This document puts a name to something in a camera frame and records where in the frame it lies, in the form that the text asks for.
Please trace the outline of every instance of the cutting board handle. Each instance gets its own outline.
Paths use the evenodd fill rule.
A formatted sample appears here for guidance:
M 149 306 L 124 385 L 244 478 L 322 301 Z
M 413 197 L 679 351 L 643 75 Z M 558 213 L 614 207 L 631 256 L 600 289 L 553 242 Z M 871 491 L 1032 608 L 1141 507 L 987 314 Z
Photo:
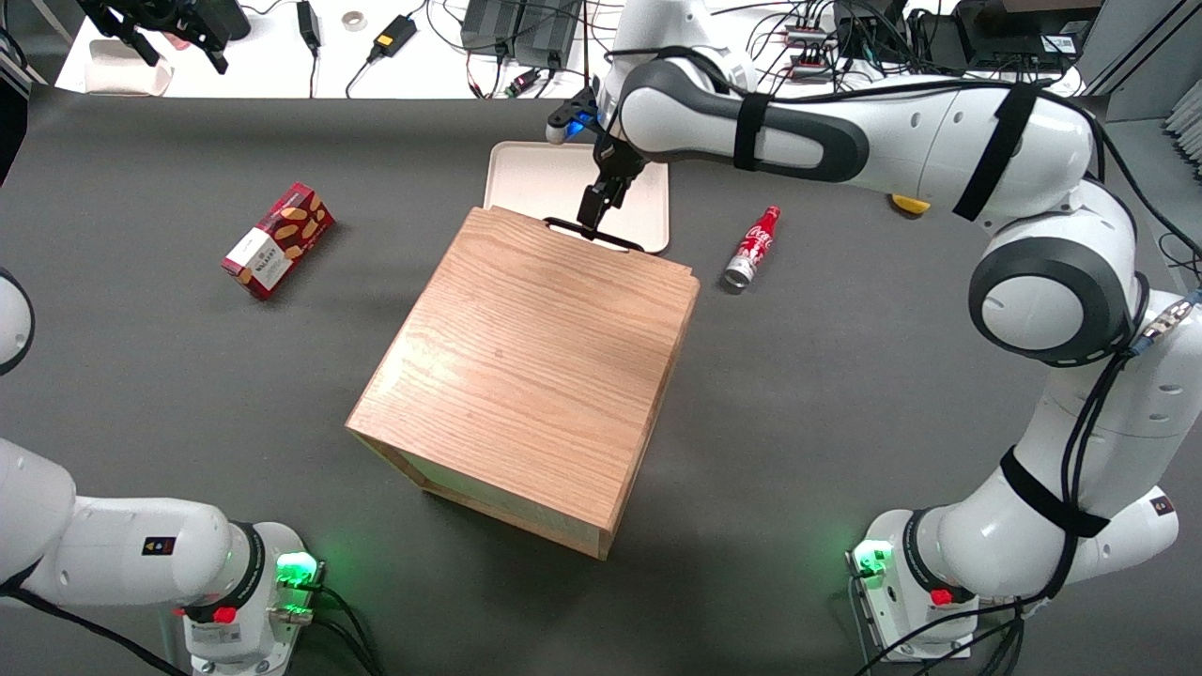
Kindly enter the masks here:
M 547 224 L 548 226 L 554 225 L 555 227 L 563 227 L 564 230 L 570 230 L 570 231 L 579 235 L 581 237 L 588 239 L 589 242 L 596 239 L 599 242 L 605 242 L 606 244 L 613 244 L 614 247 L 621 247 L 624 249 L 631 249 L 631 250 L 638 251 L 641 254 L 645 254 L 647 253 L 645 249 L 643 249 L 642 247 L 639 247 L 638 244 L 635 244 L 633 242 L 631 242 L 629 239 L 623 239 L 621 237 L 614 237 L 613 235 L 607 235 L 607 233 L 601 232 L 599 230 L 589 230 L 588 227 L 584 227 L 583 225 L 581 225 L 578 223 L 571 223 L 571 221 L 566 221 L 566 220 L 564 220 L 561 218 L 554 218 L 554 217 L 547 217 L 547 218 L 542 219 L 542 221 L 545 224 Z

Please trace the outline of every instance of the red aluminum bottle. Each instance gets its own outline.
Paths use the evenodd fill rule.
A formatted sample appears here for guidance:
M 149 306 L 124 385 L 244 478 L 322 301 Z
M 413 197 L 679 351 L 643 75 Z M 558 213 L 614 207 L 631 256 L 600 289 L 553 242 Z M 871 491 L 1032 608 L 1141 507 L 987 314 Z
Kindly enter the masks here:
M 779 207 L 768 207 L 760 220 L 755 221 L 751 230 L 743 237 L 739 248 L 734 251 L 734 257 L 726 265 L 722 278 L 736 289 L 744 289 L 751 284 L 755 271 L 760 267 L 768 249 L 772 248 L 772 238 L 776 233 L 776 219 L 780 218 Z

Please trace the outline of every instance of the red button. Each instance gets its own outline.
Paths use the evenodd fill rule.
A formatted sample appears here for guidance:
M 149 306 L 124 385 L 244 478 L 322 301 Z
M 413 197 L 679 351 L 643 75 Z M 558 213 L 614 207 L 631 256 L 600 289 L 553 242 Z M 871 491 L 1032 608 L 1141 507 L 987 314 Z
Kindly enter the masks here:
M 238 609 L 224 606 L 213 611 L 213 622 L 218 624 L 230 624 L 233 618 L 238 615 Z

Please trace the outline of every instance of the wood grain surface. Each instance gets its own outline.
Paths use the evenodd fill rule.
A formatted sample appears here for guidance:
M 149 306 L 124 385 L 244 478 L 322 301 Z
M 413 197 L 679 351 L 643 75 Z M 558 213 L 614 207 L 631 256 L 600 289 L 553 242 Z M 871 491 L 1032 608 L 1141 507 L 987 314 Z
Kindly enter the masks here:
M 442 482 L 466 486 L 458 473 L 567 517 L 543 527 L 612 539 L 698 290 L 688 267 L 472 209 L 347 428 L 398 467 L 421 458 L 411 479 L 436 463 Z

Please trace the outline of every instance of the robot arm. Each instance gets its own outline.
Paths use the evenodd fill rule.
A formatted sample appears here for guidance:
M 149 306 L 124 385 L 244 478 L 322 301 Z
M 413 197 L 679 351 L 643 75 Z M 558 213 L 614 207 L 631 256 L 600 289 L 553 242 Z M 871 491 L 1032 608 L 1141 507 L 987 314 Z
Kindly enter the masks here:
M 225 676 L 284 672 L 292 624 L 310 617 L 311 587 L 298 587 L 320 573 L 286 526 L 189 500 L 76 496 L 64 468 L 5 439 L 0 542 L 0 604 L 171 604 L 192 668 Z
M 594 99 L 585 89 L 548 119 L 553 142 L 573 121 L 597 134 L 600 172 L 577 215 L 583 227 L 620 208 L 648 161 L 708 160 L 936 206 L 957 203 L 974 183 L 1008 88 L 910 76 L 856 96 L 761 97 L 749 129 L 746 55 L 715 43 L 709 22 L 697 0 L 630 0 L 595 118 L 578 112 Z M 889 87 L 899 83 L 930 84 Z M 1027 433 L 977 491 L 952 505 L 886 512 L 855 548 L 888 659 L 944 657 L 976 627 L 975 616 L 952 613 L 975 611 L 978 595 L 1029 598 L 1053 579 L 1070 550 L 1048 505 L 1069 500 L 1061 457 L 1105 368 L 1099 360 L 1182 302 L 1141 281 L 1130 212 L 1085 178 L 1091 121 L 1039 97 L 1019 135 L 987 198 L 966 209 L 990 237 L 969 310 L 992 343 L 1058 368 Z M 1155 484 L 1202 411 L 1202 326 L 1186 318 L 1114 383 L 1084 444 L 1076 504 L 1105 527 L 1078 536 L 1067 581 L 1136 565 L 1176 539 L 1177 515 Z M 928 628 L 945 617 L 954 621 Z
M 17 368 L 34 342 L 34 304 L 7 269 L 0 267 L 0 375 Z

